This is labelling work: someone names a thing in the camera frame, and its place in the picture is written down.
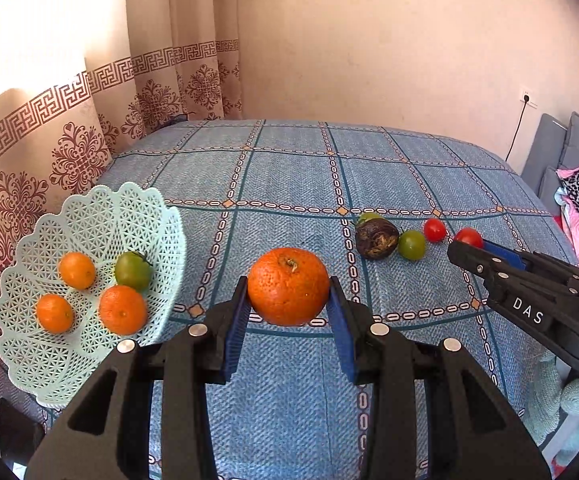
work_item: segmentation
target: tomato stem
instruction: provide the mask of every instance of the tomato stem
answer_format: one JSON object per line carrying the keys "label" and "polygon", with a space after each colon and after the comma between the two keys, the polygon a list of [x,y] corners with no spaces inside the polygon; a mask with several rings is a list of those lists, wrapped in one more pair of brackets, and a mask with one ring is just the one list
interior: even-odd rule
{"label": "tomato stem", "polygon": [[298,264],[291,258],[285,260],[285,263],[291,267],[291,272],[296,272],[296,270],[298,269]]}

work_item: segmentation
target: red tomato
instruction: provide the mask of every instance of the red tomato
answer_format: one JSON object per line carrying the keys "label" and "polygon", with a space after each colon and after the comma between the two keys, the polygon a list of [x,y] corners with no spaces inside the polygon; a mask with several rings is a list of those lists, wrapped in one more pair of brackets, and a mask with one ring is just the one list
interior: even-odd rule
{"label": "red tomato", "polygon": [[483,237],[476,229],[472,229],[471,227],[463,227],[458,233],[456,233],[454,239],[463,242],[464,244],[473,245],[479,249],[483,248]]}
{"label": "red tomato", "polygon": [[423,226],[423,234],[429,242],[437,244],[447,236],[447,229],[445,229],[445,224],[438,218],[430,218]]}

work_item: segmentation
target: blue checkered bedspread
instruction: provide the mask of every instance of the blue checkered bedspread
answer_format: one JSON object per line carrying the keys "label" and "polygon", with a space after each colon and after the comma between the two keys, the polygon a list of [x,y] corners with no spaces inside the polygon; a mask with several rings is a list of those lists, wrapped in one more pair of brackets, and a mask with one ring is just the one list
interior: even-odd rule
{"label": "blue checkered bedspread", "polygon": [[[472,226],[510,248],[575,262],[534,193],[498,156],[477,146],[376,126],[289,121],[168,126],[117,156],[100,179],[158,188],[179,208],[187,267],[168,336],[229,299],[238,277],[279,246],[316,253],[349,298],[410,338],[457,337],[521,412],[540,346],[483,304],[482,282],[449,263],[446,243],[419,262],[362,260],[354,219],[376,210],[399,230],[438,216],[454,234]],[[341,372],[327,314],[279,328],[252,314],[238,372],[208,387],[219,474],[238,479],[356,478],[366,445],[370,386]],[[160,388],[151,473],[160,477]],[[418,467],[426,470],[425,401]]]}

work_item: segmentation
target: patterned curtain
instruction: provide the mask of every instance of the patterned curtain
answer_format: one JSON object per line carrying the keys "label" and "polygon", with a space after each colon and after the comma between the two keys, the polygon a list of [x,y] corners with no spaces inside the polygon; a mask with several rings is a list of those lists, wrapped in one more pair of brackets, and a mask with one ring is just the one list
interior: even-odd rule
{"label": "patterned curtain", "polygon": [[0,273],[114,154],[241,118],[238,61],[236,0],[0,0]]}

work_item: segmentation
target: orange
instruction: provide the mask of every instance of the orange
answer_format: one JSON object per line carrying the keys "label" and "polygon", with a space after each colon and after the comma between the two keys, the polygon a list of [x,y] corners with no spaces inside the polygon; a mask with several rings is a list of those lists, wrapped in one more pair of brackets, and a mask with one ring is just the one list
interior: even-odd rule
{"label": "orange", "polygon": [[72,326],[74,312],[65,298],[45,294],[36,302],[36,319],[48,332],[60,334]]}
{"label": "orange", "polygon": [[296,326],[314,319],[329,297],[329,276],[316,254],[285,247],[263,254],[247,276],[254,310],[268,323]]}
{"label": "orange", "polygon": [[60,278],[77,290],[85,290],[96,279],[92,260],[83,253],[66,253],[58,263]]}
{"label": "orange", "polygon": [[143,296],[127,285],[114,285],[103,292],[98,315],[105,328],[118,335],[138,332],[148,322]]}

